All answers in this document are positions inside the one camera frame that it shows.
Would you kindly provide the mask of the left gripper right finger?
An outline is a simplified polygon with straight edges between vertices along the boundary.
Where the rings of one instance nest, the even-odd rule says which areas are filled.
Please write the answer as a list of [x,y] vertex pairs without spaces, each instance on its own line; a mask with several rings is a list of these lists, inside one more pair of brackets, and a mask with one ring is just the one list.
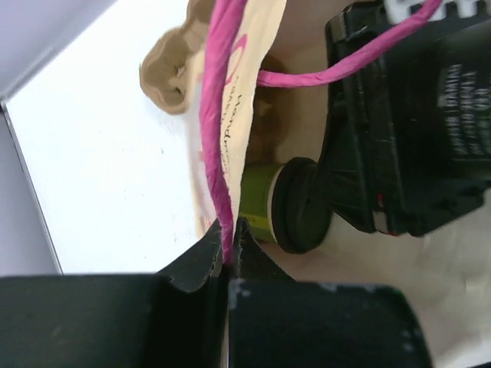
[[431,367],[403,293],[383,284],[294,281],[237,223],[230,367]]

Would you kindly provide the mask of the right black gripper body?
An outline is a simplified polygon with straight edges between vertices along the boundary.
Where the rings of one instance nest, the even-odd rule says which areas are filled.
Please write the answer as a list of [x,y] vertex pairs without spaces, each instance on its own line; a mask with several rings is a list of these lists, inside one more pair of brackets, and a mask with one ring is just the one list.
[[330,84],[314,189],[367,233],[426,235],[490,188],[490,14],[429,21]]

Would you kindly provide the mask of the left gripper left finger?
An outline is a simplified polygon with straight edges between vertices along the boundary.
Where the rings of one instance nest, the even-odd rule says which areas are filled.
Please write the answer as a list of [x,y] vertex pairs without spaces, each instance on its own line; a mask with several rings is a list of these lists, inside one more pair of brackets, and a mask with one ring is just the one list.
[[1,280],[3,367],[218,367],[228,275],[214,223],[155,274]]

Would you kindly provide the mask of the black plastic cup lid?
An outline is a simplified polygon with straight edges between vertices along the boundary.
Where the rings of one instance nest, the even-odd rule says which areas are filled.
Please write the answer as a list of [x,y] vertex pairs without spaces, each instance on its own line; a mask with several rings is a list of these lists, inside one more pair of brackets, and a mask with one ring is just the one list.
[[280,248],[304,254],[317,248],[331,224],[332,211],[311,193],[314,160],[296,157],[279,171],[272,194],[272,228]]

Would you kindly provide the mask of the green paper coffee cup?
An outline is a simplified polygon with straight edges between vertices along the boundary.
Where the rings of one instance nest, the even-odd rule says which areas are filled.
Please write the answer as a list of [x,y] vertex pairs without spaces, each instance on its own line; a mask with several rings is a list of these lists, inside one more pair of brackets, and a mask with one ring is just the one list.
[[242,175],[239,216],[245,218],[254,237],[276,243],[272,221],[272,198],[282,164],[254,164]]

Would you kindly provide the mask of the brown paper takeout bag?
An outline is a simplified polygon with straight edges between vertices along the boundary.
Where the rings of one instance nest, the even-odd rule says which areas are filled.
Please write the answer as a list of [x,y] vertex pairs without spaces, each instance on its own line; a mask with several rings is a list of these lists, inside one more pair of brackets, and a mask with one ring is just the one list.
[[[490,188],[490,5],[354,3],[325,27],[329,67],[279,74],[259,65],[284,1],[217,1],[203,58],[203,172],[231,263],[255,87],[328,87],[317,161],[296,157],[269,187],[268,228],[285,251],[317,247],[336,214],[361,232],[423,237],[478,209]],[[270,282],[230,284],[234,367],[430,367],[429,337],[399,290],[307,283],[260,307]]]

